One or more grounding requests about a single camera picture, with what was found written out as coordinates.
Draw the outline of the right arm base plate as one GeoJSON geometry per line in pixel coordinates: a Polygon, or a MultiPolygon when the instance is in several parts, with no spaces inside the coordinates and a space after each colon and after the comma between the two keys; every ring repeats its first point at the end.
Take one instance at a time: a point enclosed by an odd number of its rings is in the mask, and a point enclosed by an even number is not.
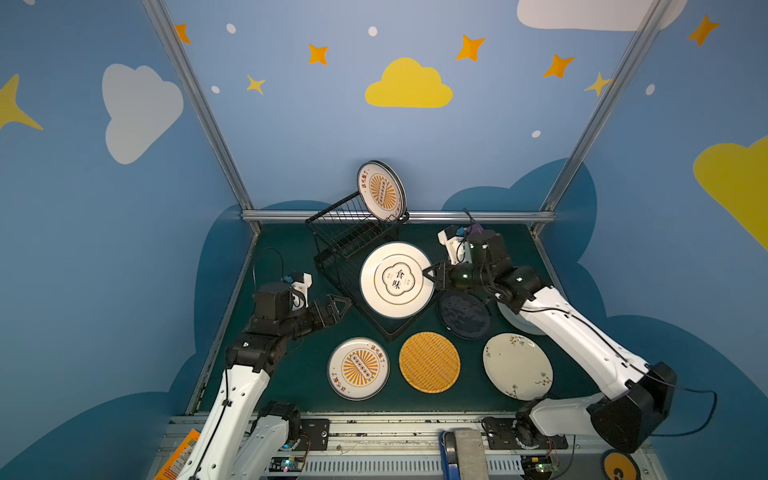
{"type": "Polygon", "coordinates": [[[564,436],[544,436],[527,419],[487,416],[481,420],[481,426],[492,450],[568,448],[568,441],[564,436]]]}

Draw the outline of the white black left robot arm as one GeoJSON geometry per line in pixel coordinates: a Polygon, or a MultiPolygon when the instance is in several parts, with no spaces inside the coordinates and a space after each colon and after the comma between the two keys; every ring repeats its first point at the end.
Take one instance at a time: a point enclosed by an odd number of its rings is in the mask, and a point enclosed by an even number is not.
{"type": "Polygon", "coordinates": [[[180,479],[258,479],[278,451],[300,438],[294,404],[271,401],[246,427],[285,356],[288,343],[338,324],[352,301],[328,294],[307,299],[311,276],[261,286],[253,295],[249,323],[227,349],[214,406],[184,463],[180,479]]]}

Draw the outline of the white cloud emblem plate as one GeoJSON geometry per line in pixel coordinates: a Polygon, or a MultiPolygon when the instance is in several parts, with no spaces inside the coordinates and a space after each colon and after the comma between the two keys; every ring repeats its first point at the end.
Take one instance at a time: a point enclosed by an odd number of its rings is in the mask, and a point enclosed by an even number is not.
{"type": "Polygon", "coordinates": [[[423,270],[431,265],[415,245],[389,242],[375,248],[360,271],[360,290],[366,304],[389,319],[405,319],[422,311],[435,287],[423,270]]]}

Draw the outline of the green rim lettered plate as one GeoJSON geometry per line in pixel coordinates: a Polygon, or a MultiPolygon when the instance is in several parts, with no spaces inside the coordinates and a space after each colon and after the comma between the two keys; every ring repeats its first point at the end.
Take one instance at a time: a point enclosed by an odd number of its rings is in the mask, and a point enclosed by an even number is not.
{"type": "Polygon", "coordinates": [[[378,160],[378,164],[390,174],[390,176],[394,180],[396,189],[399,191],[399,207],[395,214],[395,218],[400,219],[407,213],[407,196],[406,196],[405,187],[400,177],[389,165],[387,165],[385,162],[381,160],[378,160]]]}

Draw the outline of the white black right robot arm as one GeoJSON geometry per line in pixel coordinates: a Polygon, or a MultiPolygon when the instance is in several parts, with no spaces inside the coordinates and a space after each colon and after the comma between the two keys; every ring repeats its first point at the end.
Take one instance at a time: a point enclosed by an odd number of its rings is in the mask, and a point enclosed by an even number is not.
{"type": "Polygon", "coordinates": [[[515,265],[499,233],[450,226],[437,238],[448,257],[423,271],[437,290],[487,293],[554,340],[599,389],[590,397],[529,402],[515,416],[520,444],[532,446],[552,436],[598,436],[631,454],[669,416],[676,373],[622,347],[583,318],[537,270],[515,265]]]}

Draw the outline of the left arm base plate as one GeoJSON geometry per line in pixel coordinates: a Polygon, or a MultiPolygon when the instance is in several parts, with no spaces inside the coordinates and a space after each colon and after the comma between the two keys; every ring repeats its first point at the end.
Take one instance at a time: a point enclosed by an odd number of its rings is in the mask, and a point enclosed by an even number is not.
{"type": "Polygon", "coordinates": [[[290,437],[286,446],[289,450],[311,452],[326,451],[330,436],[330,420],[326,418],[303,418],[295,437],[290,437]]]}

